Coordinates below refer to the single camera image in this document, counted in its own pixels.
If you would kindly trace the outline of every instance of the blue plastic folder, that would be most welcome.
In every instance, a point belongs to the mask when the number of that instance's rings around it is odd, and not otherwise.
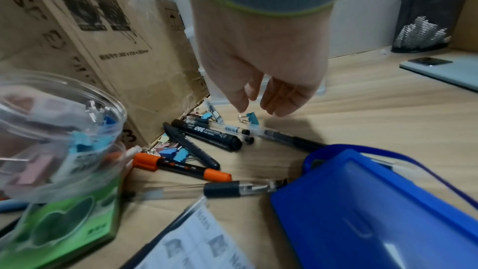
[[[328,151],[271,196],[303,268],[478,268],[475,219],[355,150]]]

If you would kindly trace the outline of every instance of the green package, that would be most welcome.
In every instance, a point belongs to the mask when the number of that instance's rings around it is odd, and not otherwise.
[[[31,204],[0,252],[0,268],[56,268],[116,236],[121,178],[87,196]]]

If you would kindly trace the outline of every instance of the blue lanyard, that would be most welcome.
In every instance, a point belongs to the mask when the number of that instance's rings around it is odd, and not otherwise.
[[[478,202],[475,199],[473,199],[472,197],[470,197],[463,191],[459,190],[458,188],[453,186],[448,181],[444,180],[442,177],[440,177],[436,173],[432,172],[430,169],[422,165],[420,162],[408,156],[405,156],[403,154],[385,150],[385,149],[379,149],[379,148],[373,148],[373,147],[361,146],[361,145],[349,145],[349,144],[328,145],[324,148],[316,150],[315,152],[311,153],[305,158],[304,163],[302,165],[302,174],[307,174],[312,169],[312,162],[314,160],[328,161],[347,149],[352,149],[359,153],[368,153],[368,154],[373,154],[378,156],[385,156],[385,157],[389,157],[389,158],[393,158],[397,160],[406,161],[408,163],[416,165],[420,167],[421,169],[423,169],[424,171],[426,171],[427,173],[429,173],[430,175],[432,175],[435,179],[440,181],[442,184],[450,188],[453,192],[458,194],[462,199],[467,201],[471,206],[473,206],[476,210],[478,210]]]

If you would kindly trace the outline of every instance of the paper sheet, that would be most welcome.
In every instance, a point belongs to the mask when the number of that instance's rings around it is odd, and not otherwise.
[[[168,233],[135,269],[254,269],[203,205]]]

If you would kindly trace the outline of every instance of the clear plastic container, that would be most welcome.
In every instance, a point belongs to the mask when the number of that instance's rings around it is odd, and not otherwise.
[[[119,177],[125,170],[127,157],[123,143],[115,143],[107,149],[105,156],[96,168],[84,171],[74,179],[64,179],[51,183],[45,181],[36,186],[18,185],[17,175],[4,184],[6,196],[30,203],[52,203],[74,197],[86,196],[95,192]]]
[[[14,198],[4,187],[33,191],[84,179],[125,121],[124,106],[91,85],[49,73],[1,71],[0,190]]]

